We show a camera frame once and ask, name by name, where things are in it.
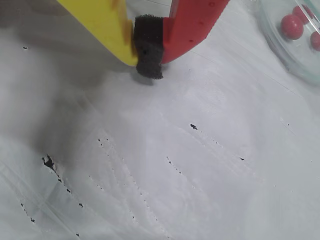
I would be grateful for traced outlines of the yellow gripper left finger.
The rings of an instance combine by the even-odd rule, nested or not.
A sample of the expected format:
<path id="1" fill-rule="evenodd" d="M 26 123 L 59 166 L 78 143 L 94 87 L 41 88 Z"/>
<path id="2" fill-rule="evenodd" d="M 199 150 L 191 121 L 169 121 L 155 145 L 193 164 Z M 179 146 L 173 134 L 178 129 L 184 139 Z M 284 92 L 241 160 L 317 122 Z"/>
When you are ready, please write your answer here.
<path id="1" fill-rule="evenodd" d="M 128 66 L 135 67 L 138 54 L 133 23 L 124 0 L 59 0 L 106 49 Z"/>

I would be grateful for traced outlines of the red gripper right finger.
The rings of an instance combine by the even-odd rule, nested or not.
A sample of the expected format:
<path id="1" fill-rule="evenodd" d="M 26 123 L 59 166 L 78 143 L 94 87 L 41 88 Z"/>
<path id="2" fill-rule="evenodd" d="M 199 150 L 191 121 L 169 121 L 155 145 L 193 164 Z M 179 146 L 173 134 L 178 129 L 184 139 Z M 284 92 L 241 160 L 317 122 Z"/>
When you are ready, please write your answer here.
<path id="1" fill-rule="evenodd" d="M 181 57 L 206 39 L 229 0 L 173 0 L 168 17 L 135 18 L 133 41 L 137 72 L 163 78 L 162 66 Z"/>

